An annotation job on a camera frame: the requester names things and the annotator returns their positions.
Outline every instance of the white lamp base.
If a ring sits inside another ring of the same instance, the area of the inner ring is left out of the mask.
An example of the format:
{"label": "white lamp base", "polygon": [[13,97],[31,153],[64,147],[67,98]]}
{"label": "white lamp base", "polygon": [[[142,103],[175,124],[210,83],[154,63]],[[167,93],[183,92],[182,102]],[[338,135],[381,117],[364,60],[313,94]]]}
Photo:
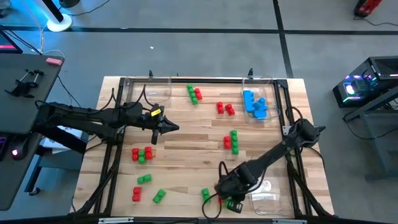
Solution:
{"label": "white lamp base", "polygon": [[72,18],[66,14],[62,14],[63,21],[54,23],[51,20],[47,22],[47,27],[52,32],[61,32],[72,26]]}

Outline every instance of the blue block cluster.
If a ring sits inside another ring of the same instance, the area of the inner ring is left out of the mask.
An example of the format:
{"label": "blue block cluster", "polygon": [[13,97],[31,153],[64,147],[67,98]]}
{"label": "blue block cluster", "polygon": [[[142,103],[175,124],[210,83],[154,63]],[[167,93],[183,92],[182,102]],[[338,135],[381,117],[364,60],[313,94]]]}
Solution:
{"label": "blue block cluster", "polygon": [[257,119],[265,119],[267,117],[268,107],[266,106],[266,99],[259,98],[254,102],[254,93],[250,90],[243,91],[244,107],[248,113],[253,113]]}

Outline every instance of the gray floor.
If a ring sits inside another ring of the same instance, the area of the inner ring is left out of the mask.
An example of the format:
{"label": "gray floor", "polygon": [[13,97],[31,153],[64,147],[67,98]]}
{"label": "gray floor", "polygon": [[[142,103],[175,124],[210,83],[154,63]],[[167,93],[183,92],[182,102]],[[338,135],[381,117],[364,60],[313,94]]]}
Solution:
{"label": "gray floor", "polygon": [[[2,24],[33,26],[22,5],[15,4],[19,12]],[[78,13],[98,5],[97,1],[81,4],[71,11]],[[355,4],[356,0],[279,0],[285,29],[397,30],[353,21]],[[398,23],[397,7],[397,1],[384,0],[369,20]],[[43,17],[38,19],[45,23]],[[74,26],[80,27],[277,28],[271,0],[112,0],[73,20]],[[38,46],[38,32],[17,33]],[[398,181],[365,181],[364,174],[375,166],[372,152],[368,143],[354,138],[342,122],[349,110],[337,107],[331,89],[368,56],[398,55],[398,36],[287,35],[286,39],[294,77],[305,80],[314,122],[327,127],[320,147],[335,213],[343,218],[395,223]],[[278,34],[46,32],[45,49],[65,53],[63,82],[83,106],[91,107],[105,75],[146,75],[151,69],[159,76],[178,72],[184,76],[240,77],[253,67],[256,73],[286,77]],[[58,83],[49,101],[69,101]],[[353,125],[361,133],[361,125]],[[68,213],[77,177],[73,171],[46,169],[37,184],[44,189],[43,194],[19,194],[9,211],[0,212],[0,218]],[[32,209],[21,212],[22,206]]]}

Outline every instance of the butcher block tabletop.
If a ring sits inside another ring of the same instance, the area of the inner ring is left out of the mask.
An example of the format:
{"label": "butcher block tabletop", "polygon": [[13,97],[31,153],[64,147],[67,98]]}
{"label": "butcher block tabletop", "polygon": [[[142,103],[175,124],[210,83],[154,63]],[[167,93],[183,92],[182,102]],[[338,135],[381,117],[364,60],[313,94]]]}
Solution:
{"label": "butcher block tabletop", "polygon": [[[111,96],[112,88],[117,94],[121,77],[104,77],[97,108],[102,108]],[[303,117],[312,122],[310,105],[302,79],[287,79],[292,106],[297,107]],[[127,127],[124,135],[123,150],[119,165],[116,190],[114,193],[111,215],[114,217],[203,217],[201,190],[208,188],[210,195],[215,193],[214,185],[218,181],[218,164],[224,161],[229,170],[240,163],[255,159],[270,150],[282,140],[279,119],[280,111],[275,109],[275,97],[272,85],[252,84],[245,87],[263,88],[267,96],[267,121],[253,123],[245,117],[241,96],[242,84],[228,83],[192,83],[199,88],[202,100],[193,105],[188,96],[188,83],[166,83],[159,86],[147,86],[148,100],[163,101],[164,114],[173,123],[180,126],[173,131],[159,136],[157,144],[150,143],[151,130]],[[142,90],[142,83],[133,83],[131,100],[135,101]],[[170,95],[170,98],[156,98],[156,93]],[[123,100],[129,94],[123,93]],[[284,94],[281,91],[282,106],[285,109]],[[216,103],[232,104],[235,115],[227,112],[218,114]],[[150,108],[144,99],[140,101]],[[224,149],[224,136],[231,130],[237,130],[239,154],[232,155],[231,150]],[[87,147],[100,143],[98,138],[90,141]],[[152,146],[153,160],[139,164],[132,160],[132,148],[144,149]],[[83,164],[75,190],[73,203],[78,210],[88,200],[100,180],[106,145],[94,147],[85,153]],[[112,150],[109,166],[112,164],[116,146]],[[326,211],[333,213],[328,184],[322,160],[315,152],[304,149],[302,153],[304,172],[308,188]],[[137,178],[151,174],[152,181],[138,185]],[[142,187],[141,201],[132,201],[134,187]],[[165,197],[159,204],[152,201],[157,192],[163,189]],[[305,212],[302,193],[297,186],[300,209]],[[104,210],[108,188],[104,190],[101,211]],[[218,213],[218,199],[213,198],[205,205],[209,217]],[[242,213],[234,213],[223,208],[221,218],[293,218],[292,199],[286,172],[285,158],[279,159],[266,172],[262,187],[252,195],[246,195]]]}

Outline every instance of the black desk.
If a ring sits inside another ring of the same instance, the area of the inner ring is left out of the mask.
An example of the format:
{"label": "black desk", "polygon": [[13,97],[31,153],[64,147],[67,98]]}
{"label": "black desk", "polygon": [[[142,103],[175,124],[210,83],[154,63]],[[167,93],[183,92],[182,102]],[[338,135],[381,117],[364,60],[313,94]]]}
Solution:
{"label": "black desk", "polygon": [[[51,57],[64,60],[62,57]],[[32,129],[38,113],[34,102],[47,99],[61,70],[61,66],[49,65],[46,62],[47,58],[49,56],[0,54],[0,103],[2,105],[0,133],[28,134]],[[31,91],[35,98],[16,98],[7,94],[4,89],[12,90],[15,87],[15,79],[22,78],[25,69],[41,70],[46,74],[39,77],[39,87]],[[0,210],[8,210],[14,201],[41,137],[41,134],[30,135],[29,151],[22,160],[15,161],[11,158],[11,152],[7,151],[3,160],[0,161]]]}

